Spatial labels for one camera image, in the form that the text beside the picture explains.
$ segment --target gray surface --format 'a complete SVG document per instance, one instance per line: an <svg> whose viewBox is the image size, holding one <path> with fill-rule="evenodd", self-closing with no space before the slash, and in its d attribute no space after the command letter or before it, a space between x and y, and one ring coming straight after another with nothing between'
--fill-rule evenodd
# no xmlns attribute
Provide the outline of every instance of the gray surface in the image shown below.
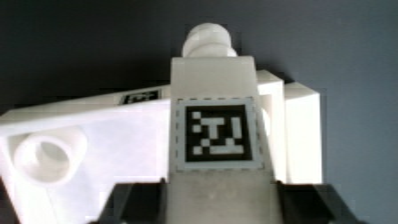
<svg viewBox="0 0 398 224"><path fill-rule="evenodd" d="M258 69L322 92L328 182L360 219L397 223L397 1L4 0L0 111L168 83L207 21Z"/></svg>

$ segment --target white 3d-printed object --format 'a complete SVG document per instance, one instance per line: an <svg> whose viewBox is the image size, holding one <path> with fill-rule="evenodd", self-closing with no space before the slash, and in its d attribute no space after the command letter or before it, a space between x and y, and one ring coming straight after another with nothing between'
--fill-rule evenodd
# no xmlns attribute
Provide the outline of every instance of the white 3d-printed object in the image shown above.
<svg viewBox="0 0 398 224"><path fill-rule="evenodd" d="M79 127L36 132L15 151L15 167L29 181L50 187L68 182L88 151L88 138Z"/></svg>

